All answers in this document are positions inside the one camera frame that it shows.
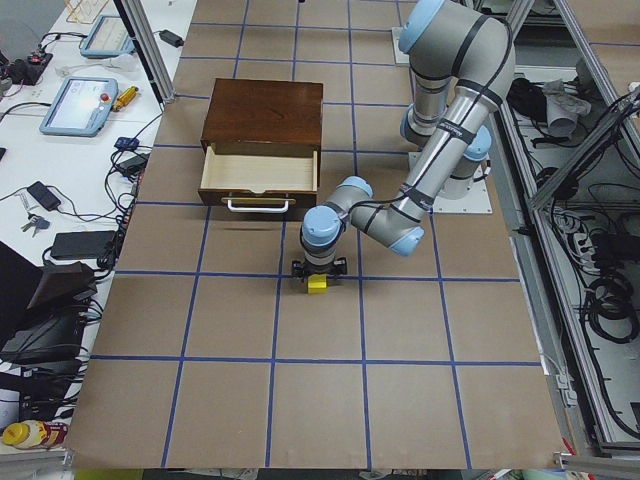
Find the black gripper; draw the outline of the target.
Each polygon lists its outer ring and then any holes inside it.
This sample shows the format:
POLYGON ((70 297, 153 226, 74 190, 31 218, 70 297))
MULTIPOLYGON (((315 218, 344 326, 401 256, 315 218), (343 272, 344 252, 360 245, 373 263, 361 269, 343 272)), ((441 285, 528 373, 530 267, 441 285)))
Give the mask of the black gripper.
POLYGON ((315 265, 308 260, 293 260, 291 264, 291 275, 293 278, 307 279, 311 275, 327 275, 337 278, 347 274, 347 258, 340 257, 334 259, 329 264, 315 265))

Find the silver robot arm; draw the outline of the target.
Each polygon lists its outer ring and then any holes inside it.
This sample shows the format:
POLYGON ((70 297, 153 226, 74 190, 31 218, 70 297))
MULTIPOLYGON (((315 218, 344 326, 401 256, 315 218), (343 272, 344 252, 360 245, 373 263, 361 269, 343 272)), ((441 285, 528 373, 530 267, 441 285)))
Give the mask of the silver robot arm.
POLYGON ((361 177, 343 180, 304 216, 299 231, 304 258, 295 278, 344 275, 336 245, 347 227, 401 256, 421 242, 423 217, 460 164, 489 114, 506 100, 514 75, 510 25, 454 1, 419 1, 398 41, 416 81, 401 134, 420 147, 416 164, 395 197, 375 200, 361 177))

